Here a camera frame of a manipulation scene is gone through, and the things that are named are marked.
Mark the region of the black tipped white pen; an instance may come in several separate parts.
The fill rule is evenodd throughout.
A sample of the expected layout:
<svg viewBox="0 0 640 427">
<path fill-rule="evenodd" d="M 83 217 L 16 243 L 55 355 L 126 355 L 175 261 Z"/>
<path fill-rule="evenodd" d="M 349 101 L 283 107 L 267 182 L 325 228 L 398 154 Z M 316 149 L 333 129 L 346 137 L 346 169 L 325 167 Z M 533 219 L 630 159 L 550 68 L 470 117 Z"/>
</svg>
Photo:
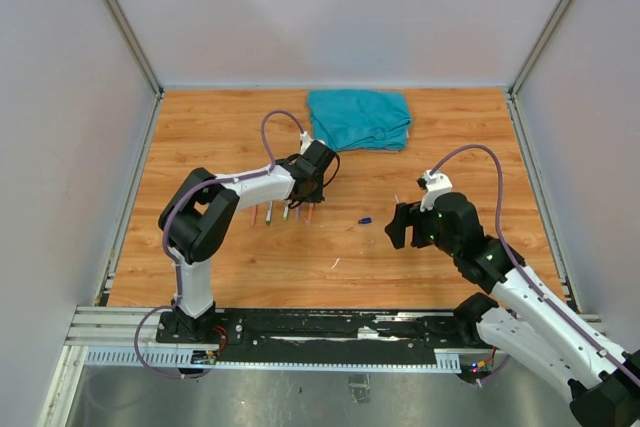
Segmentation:
<svg viewBox="0 0 640 427">
<path fill-rule="evenodd" d="M 267 212 L 266 212 L 266 217 L 265 217 L 266 225 L 271 225 L 272 215 L 273 215 L 273 207 L 274 207 L 274 202 L 270 201 L 268 203 L 268 206 L 267 206 Z"/>
</svg>

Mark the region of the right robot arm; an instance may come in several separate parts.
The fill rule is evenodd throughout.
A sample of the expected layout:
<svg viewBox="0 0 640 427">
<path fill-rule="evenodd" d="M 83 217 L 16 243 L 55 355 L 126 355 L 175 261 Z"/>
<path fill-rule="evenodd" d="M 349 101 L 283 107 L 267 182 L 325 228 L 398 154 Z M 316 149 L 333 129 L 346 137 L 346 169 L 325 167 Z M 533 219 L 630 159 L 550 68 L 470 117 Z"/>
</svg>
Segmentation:
<svg viewBox="0 0 640 427">
<path fill-rule="evenodd" d="M 582 426 L 639 423 L 639 355 L 560 301 L 514 250 L 485 234 L 473 204 L 447 193 L 427 208 L 399 203 L 385 228 L 392 245 L 435 246 L 480 292 L 460 304 L 455 339 L 503 351 L 552 386 Z"/>
</svg>

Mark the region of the orange pen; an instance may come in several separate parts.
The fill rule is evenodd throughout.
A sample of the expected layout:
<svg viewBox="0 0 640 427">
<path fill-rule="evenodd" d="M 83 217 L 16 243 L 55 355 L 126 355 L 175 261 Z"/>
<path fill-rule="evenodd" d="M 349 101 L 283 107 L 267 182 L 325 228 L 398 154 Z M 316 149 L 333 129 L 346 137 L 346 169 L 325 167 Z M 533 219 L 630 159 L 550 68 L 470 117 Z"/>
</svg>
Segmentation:
<svg viewBox="0 0 640 427">
<path fill-rule="evenodd" d="M 310 225 L 313 219 L 313 213 L 314 213 L 314 206 L 315 204 L 311 203 L 308 205 L 307 208 L 307 215 L 306 215 L 306 224 Z"/>
</svg>

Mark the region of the teal folded cloth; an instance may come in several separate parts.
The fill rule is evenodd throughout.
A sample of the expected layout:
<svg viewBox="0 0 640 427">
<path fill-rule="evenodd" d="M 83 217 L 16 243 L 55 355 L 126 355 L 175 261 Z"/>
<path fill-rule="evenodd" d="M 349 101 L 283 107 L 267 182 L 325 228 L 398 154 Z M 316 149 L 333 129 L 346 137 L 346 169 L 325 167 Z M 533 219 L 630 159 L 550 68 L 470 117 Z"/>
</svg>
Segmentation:
<svg viewBox="0 0 640 427">
<path fill-rule="evenodd" d="M 313 90 L 307 106 L 314 137 L 336 152 L 397 152 L 407 146 L 412 117 L 400 92 Z"/>
</svg>

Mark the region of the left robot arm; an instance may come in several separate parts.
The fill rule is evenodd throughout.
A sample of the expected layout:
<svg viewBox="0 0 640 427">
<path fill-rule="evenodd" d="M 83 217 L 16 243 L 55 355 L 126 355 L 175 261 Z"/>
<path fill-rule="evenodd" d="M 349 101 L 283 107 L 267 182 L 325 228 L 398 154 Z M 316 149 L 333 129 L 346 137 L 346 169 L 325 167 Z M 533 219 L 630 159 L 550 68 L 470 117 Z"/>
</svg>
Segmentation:
<svg viewBox="0 0 640 427">
<path fill-rule="evenodd" d="M 178 336 L 200 343 L 213 333 L 212 258 L 236 212 L 276 201 L 293 208 L 320 203 L 333 181 L 325 174 L 339 163 L 338 153 L 311 139 L 301 142 L 299 153 L 256 170 L 218 176 L 197 168 L 187 176 L 158 220 L 163 251 L 176 272 L 170 318 Z"/>
</svg>

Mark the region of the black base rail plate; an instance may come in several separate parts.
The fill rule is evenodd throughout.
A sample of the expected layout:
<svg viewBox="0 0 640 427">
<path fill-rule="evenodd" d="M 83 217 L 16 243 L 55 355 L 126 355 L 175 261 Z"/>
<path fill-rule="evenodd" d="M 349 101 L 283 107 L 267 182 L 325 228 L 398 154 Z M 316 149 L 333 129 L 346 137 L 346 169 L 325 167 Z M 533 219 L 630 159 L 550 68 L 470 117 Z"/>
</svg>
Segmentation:
<svg viewBox="0 0 640 427">
<path fill-rule="evenodd" d="M 156 341 L 213 345 L 251 364 L 418 365 L 438 349 L 490 346 L 451 310 L 215 309 L 196 321 L 160 315 Z"/>
</svg>

